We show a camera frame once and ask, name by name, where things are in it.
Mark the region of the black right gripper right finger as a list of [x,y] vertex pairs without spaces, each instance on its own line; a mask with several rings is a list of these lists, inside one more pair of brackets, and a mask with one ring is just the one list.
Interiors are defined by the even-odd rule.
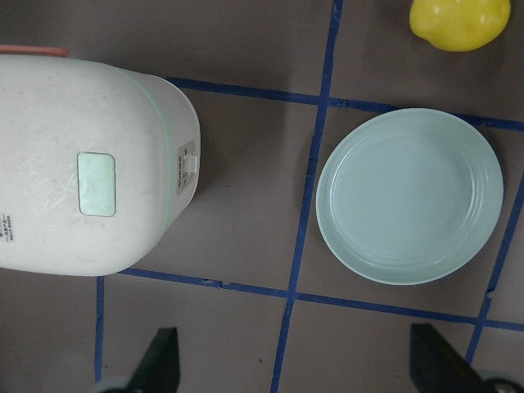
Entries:
[[428,323],[411,325],[409,375],[418,392],[486,392],[478,374]]

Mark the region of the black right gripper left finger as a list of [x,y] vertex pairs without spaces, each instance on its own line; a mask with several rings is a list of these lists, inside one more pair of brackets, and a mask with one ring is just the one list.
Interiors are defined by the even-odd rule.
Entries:
[[131,377],[132,392],[176,392],[180,383],[178,331],[160,328]]

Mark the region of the green plate near right arm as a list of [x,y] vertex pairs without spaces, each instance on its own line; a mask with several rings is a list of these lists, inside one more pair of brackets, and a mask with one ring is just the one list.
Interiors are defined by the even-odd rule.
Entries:
[[487,140],[455,115],[378,115],[334,148],[319,177],[318,226],[330,251],[374,282],[417,285],[467,264],[498,222],[504,181]]

